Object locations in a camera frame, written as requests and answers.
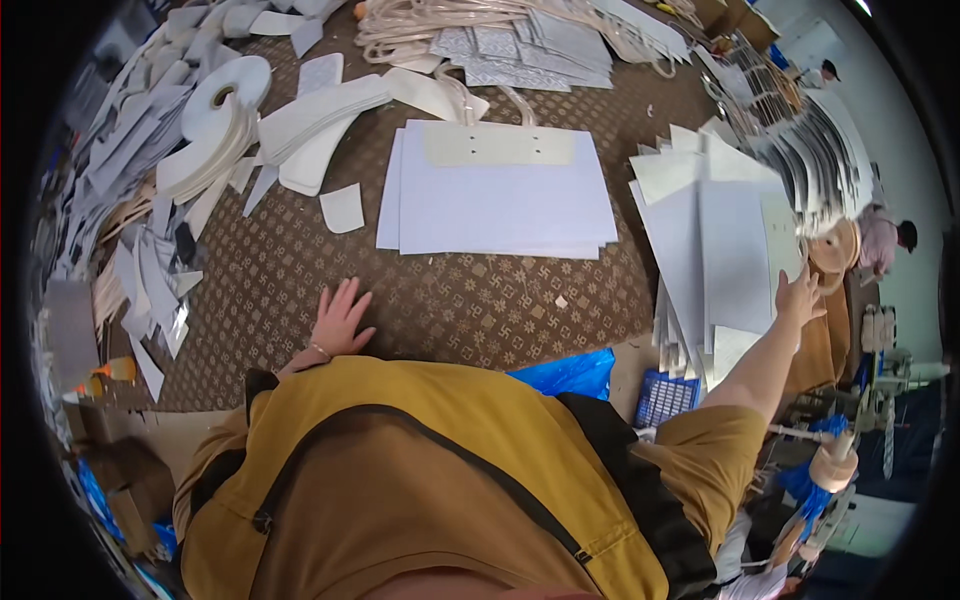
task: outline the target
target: white shirt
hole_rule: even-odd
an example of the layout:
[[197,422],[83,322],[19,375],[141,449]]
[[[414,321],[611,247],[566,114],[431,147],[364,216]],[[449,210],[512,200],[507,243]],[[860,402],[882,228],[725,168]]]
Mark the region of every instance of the white shirt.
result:
[[827,81],[824,79],[824,74],[820,72],[820,69],[810,69],[802,74],[800,80],[803,82],[804,87],[823,89],[827,86]]
[[742,575],[721,588],[718,600],[773,600],[786,584],[787,564],[757,575]]

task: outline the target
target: blue plastic crate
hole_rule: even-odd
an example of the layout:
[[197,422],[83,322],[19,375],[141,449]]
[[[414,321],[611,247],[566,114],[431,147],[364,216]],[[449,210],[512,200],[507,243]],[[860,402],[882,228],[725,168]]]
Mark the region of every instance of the blue plastic crate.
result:
[[700,379],[671,379],[669,373],[648,369],[643,374],[634,427],[645,429],[694,408],[700,394]]

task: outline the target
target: white wall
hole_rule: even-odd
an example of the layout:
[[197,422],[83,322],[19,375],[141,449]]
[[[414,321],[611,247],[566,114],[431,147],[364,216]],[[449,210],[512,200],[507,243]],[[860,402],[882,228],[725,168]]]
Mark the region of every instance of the white wall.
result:
[[843,81],[831,83],[828,89],[847,105],[871,160],[878,164],[894,215],[913,221],[919,236],[912,254],[897,250],[892,272],[880,282],[880,299],[897,307],[898,347],[910,350],[915,361],[939,361],[943,350],[937,277],[941,232],[947,229],[950,215],[933,152],[913,105],[873,40],[840,2],[758,0],[756,7],[780,29],[788,45],[818,18],[840,38],[846,51],[824,58],[833,61]]

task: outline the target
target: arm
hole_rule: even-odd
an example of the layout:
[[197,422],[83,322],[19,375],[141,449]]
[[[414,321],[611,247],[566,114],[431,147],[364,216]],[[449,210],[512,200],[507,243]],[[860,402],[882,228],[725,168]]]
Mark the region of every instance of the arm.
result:
[[771,421],[780,405],[786,376],[790,372],[793,354],[801,340],[801,329],[806,322],[827,314],[817,308],[820,299],[817,284],[820,276],[810,275],[809,265],[793,283],[780,271],[777,289],[777,318],[774,324],[747,353],[720,385],[710,390],[701,407],[747,406]]

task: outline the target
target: hand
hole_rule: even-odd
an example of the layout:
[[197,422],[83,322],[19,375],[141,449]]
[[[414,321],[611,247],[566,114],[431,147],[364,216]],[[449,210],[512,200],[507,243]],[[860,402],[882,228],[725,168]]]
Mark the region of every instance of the hand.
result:
[[357,288],[360,287],[360,278],[344,279],[337,288],[333,299],[330,298],[330,288],[324,287],[320,293],[320,308],[317,310],[317,322],[313,325],[310,334],[310,343],[316,344],[326,352],[330,358],[344,354],[356,354],[370,341],[376,332],[375,327],[367,327],[354,337],[360,318],[363,317],[372,292],[364,294],[356,303]]
[[800,276],[793,283],[787,282],[786,272],[780,270],[780,285],[777,288],[777,318],[786,319],[799,330],[811,319],[827,314],[826,308],[817,307],[820,300],[820,274],[810,274],[810,265],[805,264]]

